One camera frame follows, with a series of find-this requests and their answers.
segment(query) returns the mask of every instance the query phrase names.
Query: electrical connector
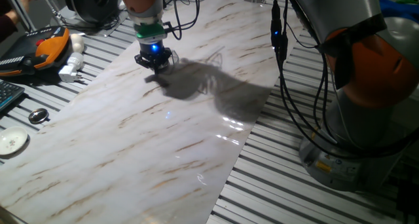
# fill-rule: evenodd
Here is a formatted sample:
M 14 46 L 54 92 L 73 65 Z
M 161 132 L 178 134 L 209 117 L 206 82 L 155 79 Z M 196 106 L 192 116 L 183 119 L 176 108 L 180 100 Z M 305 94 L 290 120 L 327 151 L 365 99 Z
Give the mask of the electrical connector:
M 83 63 L 83 55 L 74 52 L 70 55 L 70 58 L 67 60 L 67 65 L 65 65 L 58 75 L 60 79 L 65 83 L 73 83 L 75 81 L 79 81 L 81 76 L 77 74 L 77 70 L 79 70 Z

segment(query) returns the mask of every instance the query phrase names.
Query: cable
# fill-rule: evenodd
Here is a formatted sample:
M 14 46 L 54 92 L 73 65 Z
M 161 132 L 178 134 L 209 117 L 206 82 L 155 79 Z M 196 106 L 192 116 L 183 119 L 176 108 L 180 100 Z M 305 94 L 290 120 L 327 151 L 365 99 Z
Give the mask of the cable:
M 195 6 L 196 6 L 196 15 L 195 15 L 194 20 L 192 20 L 191 22 L 188 22 L 186 24 L 181 24 L 181 25 L 178 23 L 178 26 L 174 27 L 173 30 L 179 30 L 179 29 L 188 30 L 188 29 L 191 29 L 195 25 L 196 21 L 198 21 L 199 12 L 200 12 L 200 0 L 195 0 Z
M 291 30 L 291 33 L 293 34 L 293 36 L 294 36 L 294 39 L 297 41 L 297 43 L 298 44 L 300 44 L 302 47 L 304 47 L 304 48 L 317 48 L 318 46 L 317 45 L 315 45 L 315 46 L 312 46 L 312 47 L 307 47 L 307 46 L 305 46 L 305 45 L 303 45 L 298 39 L 297 39 L 297 36 L 294 34 L 294 31 L 293 31 L 293 29 L 291 28 L 291 26 L 289 26 L 289 24 L 287 23 L 287 26 L 288 26 L 288 28 L 289 28 L 289 30 Z
M 179 36 L 177 36 L 175 34 L 175 30 L 172 30 L 173 36 L 177 39 L 177 40 L 181 40 L 182 39 L 182 28 L 181 28 L 181 21 L 179 19 L 179 13 L 177 12 L 177 5 L 176 5 L 176 0 L 173 0 L 173 5 L 175 7 L 175 15 L 176 15 L 176 21 L 177 21 L 177 25 L 179 26 Z

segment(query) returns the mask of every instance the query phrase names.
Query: table surface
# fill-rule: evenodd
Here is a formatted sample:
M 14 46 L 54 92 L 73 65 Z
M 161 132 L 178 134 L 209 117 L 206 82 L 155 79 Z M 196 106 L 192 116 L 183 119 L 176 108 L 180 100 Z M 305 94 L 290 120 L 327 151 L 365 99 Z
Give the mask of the table surface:
M 159 78 L 128 47 L 2 165 L 0 205 L 29 223 L 204 223 L 278 76 L 269 25 L 269 7 L 206 0 Z

